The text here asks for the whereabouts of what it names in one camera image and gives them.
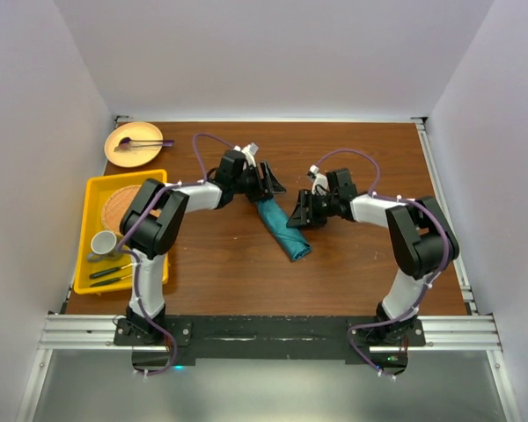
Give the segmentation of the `white grey mug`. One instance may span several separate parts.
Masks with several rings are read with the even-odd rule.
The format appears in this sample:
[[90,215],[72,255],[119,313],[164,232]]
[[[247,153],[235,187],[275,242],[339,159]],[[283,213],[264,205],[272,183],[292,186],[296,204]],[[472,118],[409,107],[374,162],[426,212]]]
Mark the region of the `white grey mug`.
[[91,252],[86,256],[86,260],[95,263],[120,259],[122,253],[117,249],[120,240],[121,238],[110,230],[96,233],[91,240]]

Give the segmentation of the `orange woven round mat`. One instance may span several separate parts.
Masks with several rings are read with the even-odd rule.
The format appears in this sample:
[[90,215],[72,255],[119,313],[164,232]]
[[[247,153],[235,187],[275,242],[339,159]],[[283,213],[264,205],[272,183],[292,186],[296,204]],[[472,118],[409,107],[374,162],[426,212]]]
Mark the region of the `orange woven round mat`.
[[121,220],[140,188],[140,185],[122,187],[106,200],[100,213],[100,220],[106,230],[120,235]]

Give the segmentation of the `beige round plate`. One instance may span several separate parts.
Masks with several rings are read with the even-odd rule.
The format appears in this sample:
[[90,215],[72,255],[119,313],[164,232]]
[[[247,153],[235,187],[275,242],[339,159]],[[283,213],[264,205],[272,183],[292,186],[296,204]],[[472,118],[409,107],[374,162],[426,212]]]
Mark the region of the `beige round plate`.
[[151,162],[161,151],[162,132],[148,122],[130,122],[116,128],[107,138],[107,161],[122,168],[135,168]]

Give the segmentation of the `teal cloth napkin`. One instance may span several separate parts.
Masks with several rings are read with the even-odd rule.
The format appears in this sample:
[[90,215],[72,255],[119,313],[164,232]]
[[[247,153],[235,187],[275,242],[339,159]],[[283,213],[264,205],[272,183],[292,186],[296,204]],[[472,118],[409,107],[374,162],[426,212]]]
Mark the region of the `teal cloth napkin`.
[[291,261],[309,255],[311,245],[298,229],[288,228],[288,217],[274,199],[256,202],[260,219]]

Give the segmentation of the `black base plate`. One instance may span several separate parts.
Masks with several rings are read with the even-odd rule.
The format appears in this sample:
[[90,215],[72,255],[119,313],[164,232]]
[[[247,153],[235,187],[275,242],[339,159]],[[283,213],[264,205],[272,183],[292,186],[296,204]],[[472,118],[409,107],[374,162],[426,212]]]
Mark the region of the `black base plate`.
[[400,374],[408,349],[425,346],[422,322],[377,326],[372,316],[166,316],[154,328],[114,319],[116,346],[131,346],[137,369],[198,360],[342,360]]

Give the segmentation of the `purple spoon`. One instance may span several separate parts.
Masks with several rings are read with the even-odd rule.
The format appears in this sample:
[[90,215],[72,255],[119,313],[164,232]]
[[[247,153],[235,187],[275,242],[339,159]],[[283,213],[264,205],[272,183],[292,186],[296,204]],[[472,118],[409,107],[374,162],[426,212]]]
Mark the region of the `purple spoon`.
[[174,140],[137,140],[130,137],[122,138],[117,149],[149,148],[149,147],[171,147]]

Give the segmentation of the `yellow plastic tray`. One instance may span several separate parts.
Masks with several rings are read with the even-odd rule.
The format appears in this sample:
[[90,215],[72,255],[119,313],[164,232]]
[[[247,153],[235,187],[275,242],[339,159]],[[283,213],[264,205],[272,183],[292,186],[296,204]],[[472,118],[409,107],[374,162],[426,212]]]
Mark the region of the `yellow plastic tray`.
[[76,275],[73,283],[73,289],[77,294],[101,295],[107,292],[131,289],[131,278],[104,287],[90,287],[90,285],[97,281],[131,274],[133,266],[95,280],[89,279],[89,276],[92,273],[132,263],[132,259],[129,255],[122,255],[122,257],[117,260],[103,260],[95,263],[88,262],[86,260],[86,256],[91,252],[90,243],[93,236],[102,230],[106,230],[100,220],[100,213],[106,200],[118,189],[131,185],[141,186],[142,183],[148,178],[165,182],[167,180],[167,173],[166,171],[160,169],[154,171],[139,171],[120,175],[96,177],[88,180],[84,196],[84,210],[80,229]]

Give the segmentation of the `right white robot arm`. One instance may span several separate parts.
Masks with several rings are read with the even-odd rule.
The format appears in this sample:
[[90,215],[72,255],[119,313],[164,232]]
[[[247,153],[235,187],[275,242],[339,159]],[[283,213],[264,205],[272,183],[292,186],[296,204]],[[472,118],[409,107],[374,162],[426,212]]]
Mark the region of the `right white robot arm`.
[[415,200],[375,190],[360,193],[346,168],[323,174],[313,165],[308,176],[312,188],[299,192],[289,228],[318,228],[337,216],[388,230],[398,271],[374,320],[348,331],[352,336],[374,332],[380,343],[395,345],[416,319],[436,278],[458,257],[458,240],[450,224],[432,196]]

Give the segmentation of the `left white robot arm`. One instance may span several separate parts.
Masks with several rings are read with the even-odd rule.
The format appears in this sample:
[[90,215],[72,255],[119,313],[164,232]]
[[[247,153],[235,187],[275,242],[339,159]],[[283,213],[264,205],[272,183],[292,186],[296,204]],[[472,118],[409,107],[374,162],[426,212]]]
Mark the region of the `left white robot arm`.
[[256,203],[285,192],[269,164],[256,163],[249,149],[227,150],[219,165],[196,182],[146,179],[120,222],[121,245],[135,267],[125,313],[131,334],[145,345],[155,345],[168,335],[162,277],[166,255],[186,214],[223,208],[238,194]]

